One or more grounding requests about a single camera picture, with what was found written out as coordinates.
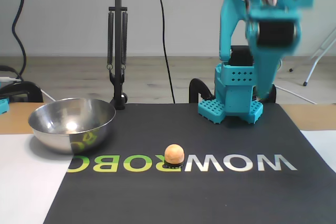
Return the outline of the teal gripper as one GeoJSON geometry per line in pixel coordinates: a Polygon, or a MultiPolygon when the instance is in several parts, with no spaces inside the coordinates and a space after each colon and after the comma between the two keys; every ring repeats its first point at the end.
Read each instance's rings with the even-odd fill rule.
{"type": "Polygon", "coordinates": [[[285,54],[290,54],[301,41],[301,15],[297,9],[249,9],[246,38],[256,70],[256,88],[266,98],[285,54]]]}

